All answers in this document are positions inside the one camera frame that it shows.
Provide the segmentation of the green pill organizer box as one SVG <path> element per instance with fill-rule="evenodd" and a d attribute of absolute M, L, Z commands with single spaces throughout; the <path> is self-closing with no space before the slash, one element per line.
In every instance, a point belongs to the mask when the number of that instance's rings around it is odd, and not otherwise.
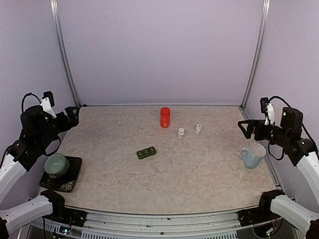
<path fill-rule="evenodd" d="M 139 150 L 136 152 L 136 155 L 138 159 L 144 159 L 147 157 L 150 157 L 152 155 L 155 155 L 157 153 L 157 150 L 155 149 L 154 146 Z"/>

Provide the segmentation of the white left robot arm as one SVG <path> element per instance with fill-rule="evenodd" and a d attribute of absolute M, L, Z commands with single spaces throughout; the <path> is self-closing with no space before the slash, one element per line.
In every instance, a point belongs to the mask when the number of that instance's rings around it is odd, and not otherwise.
<path fill-rule="evenodd" d="M 3 200 L 13 185 L 46 155 L 46 149 L 79 123 L 79 108 L 67 107 L 58 114 L 49 113 L 41 105 L 26 109 L 20 116 L 22 130 L 20 137 L 9 146 L 0 164 L 0 198 Z M 34 199 L 0 212 L 0 237 L 10 234 L 37 218 L 53 216 L 63 222 L 70 216 L 64 206 L 65 199 L 52 190 L 45 190 Z"/>

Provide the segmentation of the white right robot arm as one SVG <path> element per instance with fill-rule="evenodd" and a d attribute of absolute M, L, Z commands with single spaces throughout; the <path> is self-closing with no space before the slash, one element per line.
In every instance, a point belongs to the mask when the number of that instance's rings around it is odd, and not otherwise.
<path fill-rule="evenodd" d="M 297 109 L 284 107 L 280 125 L 264 120 L 242 120 L 238 122 L 244 136 L 250 139 L 254 135 L 256 141 L 266 140 L 271 145 L 283 149 L 283 153 L 302 173 L 314 196 L 319 197 L 319 157 L 312 140 L 302 138 L 303 113 Z M 305 238 L 319 237 L 319 215 L 291 200 L 283 191 L 264 192 L 255 210 L 255 217 L 265 221 L 276 214 L 297 228 Z"/>

